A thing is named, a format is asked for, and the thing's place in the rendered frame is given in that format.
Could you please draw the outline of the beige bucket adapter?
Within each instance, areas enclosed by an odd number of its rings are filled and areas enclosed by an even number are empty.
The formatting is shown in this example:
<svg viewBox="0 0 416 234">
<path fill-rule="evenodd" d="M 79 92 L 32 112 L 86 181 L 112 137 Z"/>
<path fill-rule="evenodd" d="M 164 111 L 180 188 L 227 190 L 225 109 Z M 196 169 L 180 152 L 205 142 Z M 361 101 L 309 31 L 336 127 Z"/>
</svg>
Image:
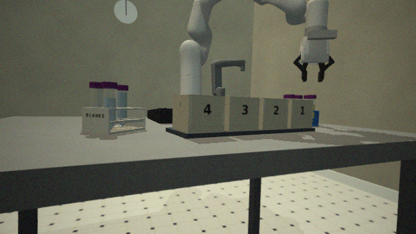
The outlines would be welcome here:
<svg viewBox="0 0 416 234">
<path fill-rule="evenodd" d="M 225 98 L 224 130 L 258 131 L 259 130 L 259 97 Z"/>
<path fill-rule="evenodd" d="M 289 99 L 288 129 L 312 128 L 313 100 Z"/>
<path fill-rule="evenodd" d="M 259 129 L 287 129 L 289 99 L 260 98 Z"/>
<path fill-rule="evenodd" d="M 173 95 L 172 129 L 188 134 L 224 132 L 225 98 Z"/>
</svg>

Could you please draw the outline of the cream tube rack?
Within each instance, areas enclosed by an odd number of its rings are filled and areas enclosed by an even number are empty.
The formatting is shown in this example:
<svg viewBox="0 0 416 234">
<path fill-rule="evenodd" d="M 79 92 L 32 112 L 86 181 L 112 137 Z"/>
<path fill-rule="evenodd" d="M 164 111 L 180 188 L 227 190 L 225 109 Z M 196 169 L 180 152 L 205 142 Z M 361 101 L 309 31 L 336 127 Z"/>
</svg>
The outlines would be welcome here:
<svg viewBox="0 0 416 234">
<path fill-rule="evenodd" d="M 127 110 L 127 118 L 117 118 L 117 121 L 110 121 L 110 110 Z M 110 125 L 113 124 L 125 125 L 123 127 L 114 126 L 110 131 Z M 111 135 L 143 129 L 146 129 L 146 108 L 82 108 L 82 132 Z"/>
</svg>

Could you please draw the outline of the blue tube rack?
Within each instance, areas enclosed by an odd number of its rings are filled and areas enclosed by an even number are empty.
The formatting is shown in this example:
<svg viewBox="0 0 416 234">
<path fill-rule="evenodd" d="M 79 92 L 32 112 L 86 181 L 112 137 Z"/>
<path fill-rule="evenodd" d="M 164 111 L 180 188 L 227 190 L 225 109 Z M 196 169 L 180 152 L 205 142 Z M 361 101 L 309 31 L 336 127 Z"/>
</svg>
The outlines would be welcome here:
<svg viewBox="0 0 416 234">
<path fill-rule="evenodd" d="M 314 121 L 313 123 L 312 123 L 312 126 L 314 126 L 314 127 L 318 127 L 319 125 L 319 111 L 317 111 L 317 110 L 313 110 L 313 112 L 315 112 L 315 117 L 314 118 L 312 118 L 312 120 Z"/>
</svg>

